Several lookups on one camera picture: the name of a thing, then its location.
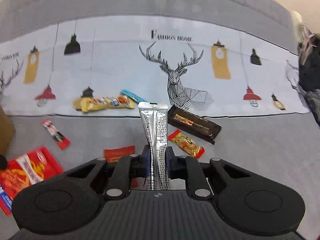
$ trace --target cardboard box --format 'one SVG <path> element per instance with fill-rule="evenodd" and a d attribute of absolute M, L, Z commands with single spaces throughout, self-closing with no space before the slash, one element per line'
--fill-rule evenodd
<path fill-rule="evenodd" d="M 4 155 L 7 152 L 14 131 L 12 122 L 0 107 L 0 154 Z"/>

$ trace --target deer head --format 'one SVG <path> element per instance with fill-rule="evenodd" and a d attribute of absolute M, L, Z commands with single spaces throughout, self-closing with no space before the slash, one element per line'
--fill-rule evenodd
<path fill-rule="evenodd" d="M 191 57 L 190 61 L 188 61 L 187 56 L 185 53 L 183 53 L 183 61 L 178 63 L 178 67 L 173 70 L 168 66 L 168 62 L 165 59 L 161 58 L 161 51 L 158 54 L 158 57 L 156 58 L 155 55 L 151 56 L 151 47 L 156 43 L 156 41 L 154 43 L 152 43 L 148 48 L 147 48 L 147 52 L 146 54 L 144 54 L 144 52 L 142 51 L 141 46 L 139 46 L 139 50 L 141 52 L 141 54 L 148 60 L 151 62 L 156 62 L 160 64 L 160 68 L 162 71 L 166 72 L 168 74 L 169 77 L 169 82 L 171 85 L 176 85 L 180 83 L 180 76 L 182 76 L 183 74 L 185 74 L 187 72 L 187 69 L 185 69 L 185 67 L 187 66 L 191 66 L 194 65 L 196 63 L 199 62 L 199 60 L 201 59 L 202 55 L 203 55 L 203 50 L 200 54 L 199 57 L 197 57 L 197 52 L 191 47 L 191 45 L 188 43 L 188 46 L 190 47 L 190 49 L 193 51 L 193 57 Z"/>
<path fill-rule="evenodd" d="M 3 91 L 7 86 L 9 86 L 11 81 L 12 81 L 12 79 L 14 79 L 19 74 L 19 72 L 21 71 L 22 66 L 23 66 L 23 61 L 22 61 L 21 65 L 19 64 L 17 59 L 16 59 L 16 61 L 17 61 L 17 65 L 18 66 L 17 66 L 17 68 L 15 70 L 12 69 L 12 74 L 8 78 L 7 81 L 4 80 L 3 71 L 2 71 L 1 77 L 0 77 L 0 91 Z"/>

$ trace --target circular cover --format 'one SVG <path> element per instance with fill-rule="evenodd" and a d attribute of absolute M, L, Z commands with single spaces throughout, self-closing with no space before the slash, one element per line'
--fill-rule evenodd
<path fill-rule="evenodd" d="M 7 159 L 3 155 L 0 155 L 0 171 L 5 170 L 7 167 L 8 167 Z"/>
<path fill-rule="evenodd" d="M 239 230 L 277 235 L 298 227 L 305 212 L 301 196 L 269 179 L 241 178 L 218 195 L 222 216 Z"/>
<path fill-rule="evenodd" d="M 12 214 L 20 228 L 55 235 L 87 224 L 99 206 L 100 200 L 89 186 L 67 177 L 22 190 L 13 200 Z"/>

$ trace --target deer antler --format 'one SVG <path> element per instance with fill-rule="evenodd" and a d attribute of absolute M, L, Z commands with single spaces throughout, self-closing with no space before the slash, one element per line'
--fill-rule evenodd
<path fill-rule="evenodd" d="M 142 51 L 142 48 L 141 46 L 139 45 L 139 50 L 141 52 L 141 54 L 148 60 L 148 61 L 151 61 L 151 62 L 156 62 L 156 63 L 159 63 L 160 64 L 160 68 L 167 72 L 169 70 L 171 70 L 168 66 L 168 62 L 167 60 L 164 60 L 161 58 L 161 51 L 159 52 L 158 54 L 158 57 L 156 58 L 155 55 L 152 55 L 151 56 L 151 47 L 156 43 L 156 41 L 154 43 L 152 43 L 148 48 L 147 48 L 147 54 L 144 54 L 144 52 Z"/>
<path fill-rule="evenodd" d="M 12 69 L 12 74 L 9 77 L 7 82 L 4 81 L 3 71 L 2 71 L 1 77 L 0 77 L 0 89 L 2 89 L 3 87 L 9 86 L 11 81 L 12 81 L 12 79 L 14 79 L 19 74 L 19 72 L 21 71 L 22 66 L 23 66 L 23 61 L 22 61 L 21 65 L 19 65 L 19 62 L 18 62 L 17 59 L 16 59 L 16 61 L 17 61 L 18 66 L 17 66 L 16 70 Z"/>
<path fill-rule="evenodd" d="M 191 47 L 191 45 L 188 43 L 188 46 L 190 47 L 190 49 L 192 49 L 193 51 L 193 57 L 190 59 L 190 61 L 188 62 L 187 60 L 187 56 L 185 53 L 183 53 L 183 62 L 180 62 L 180 64 L 178 63 L 178 67 L 176 68 L 175 71 L 180 71 L 183 68 L 187 67 L 187 66 L 191 66 L 194 65 L 196 63 L 199 62 L 199 60 L 201 59 L 202 55 L 203 55 L 203 50 L 200 54 L 199 57 L 197 57 L 197 52 Z"/>

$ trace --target brown chocolate package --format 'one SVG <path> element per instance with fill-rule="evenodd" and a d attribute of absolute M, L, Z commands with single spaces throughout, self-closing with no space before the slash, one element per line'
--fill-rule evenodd
<path fill-rule="evenodd" d="M 7 152 L 13 134 L 13 124 L 0 107 L 0 154 Z"/>
<path fill-rule="evenodd" d="M 214 139 L 221 130 L 221 126 L 216 123 L 176 106 L 172 106 L 168 111 L 168 123 L 212 144 L 214 144 Z"/>

